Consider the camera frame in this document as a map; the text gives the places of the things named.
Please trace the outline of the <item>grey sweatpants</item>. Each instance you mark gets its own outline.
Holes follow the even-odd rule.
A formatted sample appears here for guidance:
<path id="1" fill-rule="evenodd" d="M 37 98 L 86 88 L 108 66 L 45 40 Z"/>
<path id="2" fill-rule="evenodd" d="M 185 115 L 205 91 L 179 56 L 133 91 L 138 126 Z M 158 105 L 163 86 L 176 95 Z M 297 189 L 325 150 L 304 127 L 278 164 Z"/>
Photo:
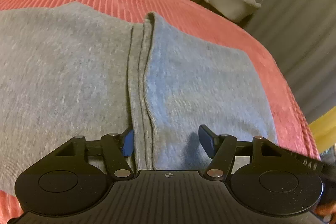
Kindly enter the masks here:
<path id="1" fill-rule="evenodd" d="M 205 169 L 198 128 L 242 141 L 276 129 L 247 54 L 156 13 L 129 23 L 80 3 L 1 12 L 1 190 L 76 135 L 134 129 L 136 169 Z"/>

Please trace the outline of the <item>grey window curtain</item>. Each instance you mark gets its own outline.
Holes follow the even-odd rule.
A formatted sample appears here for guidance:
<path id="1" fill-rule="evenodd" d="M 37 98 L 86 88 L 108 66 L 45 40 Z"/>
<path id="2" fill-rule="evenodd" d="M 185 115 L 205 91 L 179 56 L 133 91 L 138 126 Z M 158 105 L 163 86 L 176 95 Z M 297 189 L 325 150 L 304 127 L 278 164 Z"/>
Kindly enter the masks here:
<path id="1" fill-rule="evenodd" d="M 273 56 L 307 121 L 335 106 L 335 0 L 257 0 L 245 30 Z"/>

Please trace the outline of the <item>grey fluffy vanity chair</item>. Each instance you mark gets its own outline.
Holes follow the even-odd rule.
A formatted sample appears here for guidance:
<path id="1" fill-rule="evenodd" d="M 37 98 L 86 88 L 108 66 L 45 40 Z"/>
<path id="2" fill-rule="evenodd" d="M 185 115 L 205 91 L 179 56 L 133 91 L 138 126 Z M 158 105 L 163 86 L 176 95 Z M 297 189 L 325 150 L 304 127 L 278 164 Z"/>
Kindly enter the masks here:
<path id="1" fill-rule="evenodd" d="M 203 0 L 218 13 L 234 23 L 241 22 L 261 8 L 255 0 Z"/>

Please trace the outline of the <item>pink ribbed bedspread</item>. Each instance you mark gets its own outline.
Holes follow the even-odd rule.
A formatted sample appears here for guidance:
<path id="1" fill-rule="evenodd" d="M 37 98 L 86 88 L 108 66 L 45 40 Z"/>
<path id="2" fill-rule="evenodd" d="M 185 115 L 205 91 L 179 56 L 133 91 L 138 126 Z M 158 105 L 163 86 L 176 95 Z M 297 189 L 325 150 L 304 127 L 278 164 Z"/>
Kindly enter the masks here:
<path id="1" fill-rule="evenodd" d="M 1 0 L 1 223 L 21 215 L 14 196 L 18 174 L 72 133 L 99 136 L 130 122 L 122 42 L 108 46 L 95 34 L 89 43 L 62 54 L 68 42 L 37 46 L 28 30 L 43 23 L 25 20 L 71 2 L 103 19 L 141 23 L 155 11 L 177 29 L 220 46 L 244 51 L 266 92 L 282 147 L 318 158 L 317 146 L 291 89 L 271 54 L 250 34 L 189 0 Z"/>

